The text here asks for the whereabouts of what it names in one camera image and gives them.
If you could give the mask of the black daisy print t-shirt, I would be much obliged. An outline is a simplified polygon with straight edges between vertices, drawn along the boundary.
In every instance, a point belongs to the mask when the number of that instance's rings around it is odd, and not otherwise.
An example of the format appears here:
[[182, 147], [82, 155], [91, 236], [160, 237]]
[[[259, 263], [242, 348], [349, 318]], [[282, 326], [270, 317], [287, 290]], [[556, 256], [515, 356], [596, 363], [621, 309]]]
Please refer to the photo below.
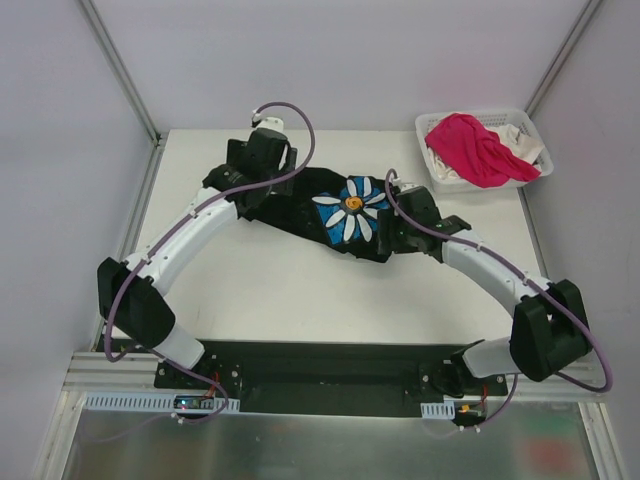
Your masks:
[[291, 194], [269, 196], [244, 218], [342, 254], [385, 263], [390, 255], [378, 251], [378, 214], [389, 208], [379, 178], [306, 168], [293, 179]]

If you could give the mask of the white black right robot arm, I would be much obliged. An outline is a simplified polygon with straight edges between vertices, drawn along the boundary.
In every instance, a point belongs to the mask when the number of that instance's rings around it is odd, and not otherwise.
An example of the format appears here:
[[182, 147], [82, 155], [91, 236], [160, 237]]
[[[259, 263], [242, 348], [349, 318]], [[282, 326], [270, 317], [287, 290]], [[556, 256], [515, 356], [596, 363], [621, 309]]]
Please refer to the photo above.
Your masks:
[[428, 255], [471, 279], [512, 318], [509, 336], [479, 340], [455, 354], [452, 387], [473, 394], [486, 377], [522, 374], [541, 382], [593, 349], [579, 289], [531, 277], [486, 246], [460, 217], [443, 218], [424, 187], [385, 186], [391, 205], [378, 215], [382, 253]]

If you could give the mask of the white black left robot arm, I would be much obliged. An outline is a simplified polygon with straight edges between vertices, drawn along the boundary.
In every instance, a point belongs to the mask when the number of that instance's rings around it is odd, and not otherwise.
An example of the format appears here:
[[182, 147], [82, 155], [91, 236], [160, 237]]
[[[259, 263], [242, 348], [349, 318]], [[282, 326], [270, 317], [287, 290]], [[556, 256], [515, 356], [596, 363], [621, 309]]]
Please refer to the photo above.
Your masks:
[[228, 141], [225, 163], [210, 171], [169, 227], [125, 260], [108, 258], [98, 267], [99, 311], [108, 326], [178, 364], [176, 375], [188, 388], [204, 387], [212, 367], [202, 358], [204, 345], [177, 323], [165, 297], [215, 233], [269, 196], [291, 192], [296, 156], [281, 119], [260, 121], [247, 140]]

